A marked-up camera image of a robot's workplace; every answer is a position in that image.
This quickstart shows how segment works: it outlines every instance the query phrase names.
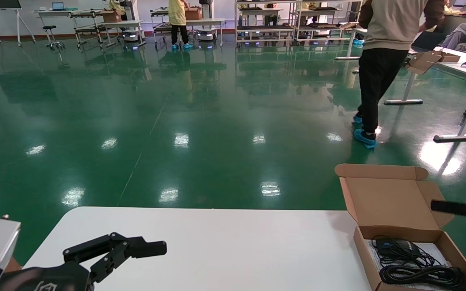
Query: box lid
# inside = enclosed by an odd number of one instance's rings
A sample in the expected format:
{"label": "box lid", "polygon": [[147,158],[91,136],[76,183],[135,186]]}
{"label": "box lid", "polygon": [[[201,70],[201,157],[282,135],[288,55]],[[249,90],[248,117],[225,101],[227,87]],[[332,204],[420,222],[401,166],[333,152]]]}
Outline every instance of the box lid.
{"label": "box lid", "polygon": [[444,200],[424,168],[379,164],[335,167],[348,213],[359,225],[391,225],[439,230],[454,216],[433,212],[433,199]]}

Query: man walking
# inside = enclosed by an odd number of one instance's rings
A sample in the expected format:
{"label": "man walking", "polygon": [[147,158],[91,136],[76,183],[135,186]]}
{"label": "man walking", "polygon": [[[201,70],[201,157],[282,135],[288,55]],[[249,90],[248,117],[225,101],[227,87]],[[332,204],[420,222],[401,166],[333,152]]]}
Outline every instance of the man walking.
{"label": "man walking", "polygon": [[[361,7],[359,24],[368,29],[359,59],[361,106],[354,116],[362,129],[354,137],[367,148],[377,146],[379,100],[400,70],[417,33],[443,19],[445,0],[367,0]],[[422,11],[425,23],[419,26]]]}

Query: metal shelf rack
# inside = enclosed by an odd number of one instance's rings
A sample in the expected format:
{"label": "metal shelf rack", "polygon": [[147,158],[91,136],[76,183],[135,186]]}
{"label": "metal shelf rack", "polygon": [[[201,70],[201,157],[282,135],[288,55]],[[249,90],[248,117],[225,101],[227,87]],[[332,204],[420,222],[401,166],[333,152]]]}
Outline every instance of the metal shelf rack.
{"label": "metal shelf rack", "polygon": [[321,40],[350,40],[350,37],[344,37],[345,31],[351,31],[351,28],[346,30],[340,27],[312,27],[309,25],[301,24],[302,17],[312,17],[312,16],[322,16],[322,15],[331,15],[332,24],[336,24],[335,20],[339,19],[340,9],[335,9],[331,11],[311,11],[308,9],[303,9],[303,4],[311,2],[320,2],[320,3],[329,3],[329,2],[347,2],[348,8],[344,16],[344,21],[348,22],[358,22],[359,21],[359,11],[360,6],[362,5],[362,0],[298,0],[298,7],[291,14],[294,16],[292,27],[294,29],[293,33],[293,45],[298,45],[301,41],[321,41]]}
{"label": "metal shelf rack", "polygon": [[[237,40],[237,46],[240,46],[241,42],[264,42],[264,41],[291,41],[292,34],[294,29],[289,26],[283,25],[243,25],[238,26],[238,18],[242,15],[242,11],[239,11],[237,6],[240,4],[248,4],[248,5],[260,5],[260,4],[289,4],[289,19],[292,16],[291,11],[296,9],[296,5],[300,0],[257,0],[257,1],[250,1],[250,0],[235,0],[235,36]],[[244,16],[249,15],[267,15],[267,12],[261,11],[246,11]]]}

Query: beige sweatshirt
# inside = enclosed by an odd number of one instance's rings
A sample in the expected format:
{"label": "beige sweatshirt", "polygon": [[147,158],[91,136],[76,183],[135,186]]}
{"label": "beige sweatshirt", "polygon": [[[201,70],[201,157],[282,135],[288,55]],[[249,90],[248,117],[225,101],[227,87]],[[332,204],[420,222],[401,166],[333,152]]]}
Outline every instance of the beige sweatshirt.
{"label": "beige sweatshirt", "polygon": [[368,28],[364,49],[409,50],[422,11],[429,29],[443,20],[444,5],[444,0],[367,0],[359,17],[359,24]]}

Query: cardboard box on table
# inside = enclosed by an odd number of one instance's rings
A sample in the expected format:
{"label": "cardboard box on table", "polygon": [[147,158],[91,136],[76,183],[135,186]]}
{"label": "cardboard box on table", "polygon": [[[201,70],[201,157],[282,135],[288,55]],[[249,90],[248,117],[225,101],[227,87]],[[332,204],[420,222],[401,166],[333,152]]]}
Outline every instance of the cardboard box on table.
{"label": "cardboard box on table", "polygon": [[121,22],[122,16],[118,15],[116,11],[103,11],[102,17],[104,18],[104,22]]}
{"label": "cardboard box on table", "polygon": [[453,55],[444,51],[420,52],[409,61],[406,68],[415,74],[424,74],[437,61],[442,63],[457,63],[459,59],[459,55]]}
{"label": "cardboard box on table", "polygon": [[202,7],[190,7],[185,11],[186,20],[201,20]]}
{"label": "cardboard box on table", "polygon": [[452,214],[432,212],[433,199],[443,200],[428,171],[418,167],[377,164],[339,164],[335,167],[348,213],[355,219],[354,241],[373,291],[418,289],[388,285],[381,281],[364,240],[390,236],[416,243],[434,243],[453,267],[459,267],[466,284],[466,259],[441,227]]}

